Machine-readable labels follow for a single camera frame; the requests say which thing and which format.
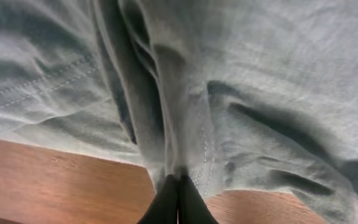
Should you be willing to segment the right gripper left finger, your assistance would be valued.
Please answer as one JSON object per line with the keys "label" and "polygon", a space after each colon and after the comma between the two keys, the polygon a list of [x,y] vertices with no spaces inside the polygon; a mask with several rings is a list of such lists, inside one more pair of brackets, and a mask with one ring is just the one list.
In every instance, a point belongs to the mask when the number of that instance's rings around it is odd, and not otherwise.
{"label": "right gripper left finger", "polygon": [[166,176],[149,208],[138,224],[177,224],[178,181],[173,175]]}

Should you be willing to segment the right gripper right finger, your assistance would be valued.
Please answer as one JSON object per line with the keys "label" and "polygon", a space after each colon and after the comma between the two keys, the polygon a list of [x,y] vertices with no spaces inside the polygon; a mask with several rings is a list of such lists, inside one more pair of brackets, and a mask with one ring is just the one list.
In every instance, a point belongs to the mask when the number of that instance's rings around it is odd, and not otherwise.
{"label": "right gripper right finger", "polygon": [[189,176],[180,177],[178,194],[179,224],[218,224]]}

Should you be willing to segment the light blue t-shirt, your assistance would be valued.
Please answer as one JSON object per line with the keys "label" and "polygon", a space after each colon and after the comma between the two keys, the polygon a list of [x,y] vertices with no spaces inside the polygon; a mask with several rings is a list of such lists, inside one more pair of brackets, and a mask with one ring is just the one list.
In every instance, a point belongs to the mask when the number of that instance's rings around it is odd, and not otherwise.
{"label": "light blue t-shirt", "polygon": [[358,1],[0,1],[0,139],[358,223]]}

